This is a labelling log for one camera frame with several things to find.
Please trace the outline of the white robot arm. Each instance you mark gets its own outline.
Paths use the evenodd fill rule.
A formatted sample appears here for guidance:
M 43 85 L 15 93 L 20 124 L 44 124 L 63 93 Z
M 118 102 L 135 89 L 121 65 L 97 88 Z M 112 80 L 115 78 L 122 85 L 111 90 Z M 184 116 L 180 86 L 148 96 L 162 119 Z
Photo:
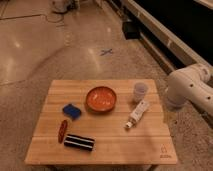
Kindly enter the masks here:
M 213 88 L 207 84 L 210 78 L 209 68 L 201 63 L 171 72 L 165 90 L 167 105 L 180 109 L 191 101 L 213 116 Z

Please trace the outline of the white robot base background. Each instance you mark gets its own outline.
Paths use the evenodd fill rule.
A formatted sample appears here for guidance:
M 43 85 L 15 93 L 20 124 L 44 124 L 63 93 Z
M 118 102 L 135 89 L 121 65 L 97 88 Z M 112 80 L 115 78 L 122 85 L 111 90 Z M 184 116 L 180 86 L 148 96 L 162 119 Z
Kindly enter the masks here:
M 51 10 L 54 13 L 64 14 L 78 7 L 78 0 L 50 0 Z

